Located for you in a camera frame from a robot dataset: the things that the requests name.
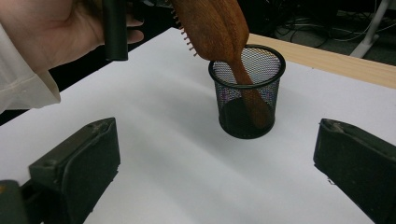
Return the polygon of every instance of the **white sleeve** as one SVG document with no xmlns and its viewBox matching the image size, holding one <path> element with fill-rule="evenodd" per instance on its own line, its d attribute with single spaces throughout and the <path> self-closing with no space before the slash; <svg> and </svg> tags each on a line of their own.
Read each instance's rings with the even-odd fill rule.
<svg viewBox="0 0 396 224">
<path fill-rule="evenodd" d="M 61 102 L 49 72 L 36 74 L 0 24 L 0 114 L 7 109 L 40 108 Z"/>
</svg>

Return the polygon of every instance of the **black handle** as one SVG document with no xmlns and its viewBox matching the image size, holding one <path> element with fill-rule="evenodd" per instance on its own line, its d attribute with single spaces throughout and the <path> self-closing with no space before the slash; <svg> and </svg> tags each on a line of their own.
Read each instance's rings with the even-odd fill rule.
<svg viewBox="0 0 396 224">
<path fill-rule="evenodd" d="M 126 61 L 128 60 L 126 1 L 102 0 L 102 3 L 106 59 Z"/>
</svg>

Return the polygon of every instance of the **black mesh cup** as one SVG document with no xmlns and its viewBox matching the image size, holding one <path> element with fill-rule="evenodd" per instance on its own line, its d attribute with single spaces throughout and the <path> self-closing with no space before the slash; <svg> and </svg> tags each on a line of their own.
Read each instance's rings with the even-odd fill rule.
<svg viewBox="0 0 396 224">
<path fill-rule="evenodd" d="M 238 85 L 230 66 L 224 62 L 210 62 L 209 74 L 215 81 L 220 126 L 231 136 L 252 139 L 265 135 L 274 126 L 277 91 L 286 63 L 276 50 L 258 45 L 246 45 L 242 51 L 242 62 L 252 85 Z M 254 116 L 258 118 L 253 118 L 247 109 L 247 104 L 252 106 L 253 99 L 249 97 L 253 95 L 261 97 L 262 102 L 259 103 L 267 111 L 256 113 Z M 264 120 L 264 124 L 258 126 L 255 119 Z"/>
</svg>

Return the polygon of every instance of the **table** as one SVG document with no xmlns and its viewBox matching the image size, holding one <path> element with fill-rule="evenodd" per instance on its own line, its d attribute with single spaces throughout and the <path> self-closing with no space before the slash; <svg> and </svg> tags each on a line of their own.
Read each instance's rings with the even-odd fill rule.
<svg viewBox="0 0 396 224">
<path fill-rule="evenodd" d="M 250 35 L 248 43 L 276 49 L 289 62 L 396 89 L 396 67 L 389 64 L 347 57 L 260 35 Z"/>
<path fill-rule="evenodd" d="M 281 48 L 270 47 L 287 60 L 276 124 L 261 138 L 236 139 L 219 126 L 208 62 L 194 58 L 183 37 L 170 29 L 131 51 L 130 61 L 111 63 L 63 91 L 59 105 L 1 126 L 0 179 L 24 183 L 29 164 L 85 124 L 115 117 L 120 172 L 87 224 L 372 223 L 312 157 L 322 118 L 396 145 L 395 89 L 295 63 L 293 57 L 323 59 L 276 42 Z M 250 41 L 267 45 L 268 39 L 253 35 Z M 337 60 L 354 65 L 348 56 Z"/>
</svg>

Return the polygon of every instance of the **human hand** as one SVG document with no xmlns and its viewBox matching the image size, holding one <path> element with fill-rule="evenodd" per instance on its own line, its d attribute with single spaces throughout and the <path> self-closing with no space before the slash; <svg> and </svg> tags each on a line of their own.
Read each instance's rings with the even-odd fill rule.
<svg viewBox="0 0 396 224">
<path fill-rule="evenodd" d="M 72 62 L 104 44 L 100 0 L 0 0 L 0 22 L 23 59 L 37 74 Z M 127 26 L 139 26 L 132 6 Z M 128 42 L 143 39 L 128 31 Z"/>
</svg>

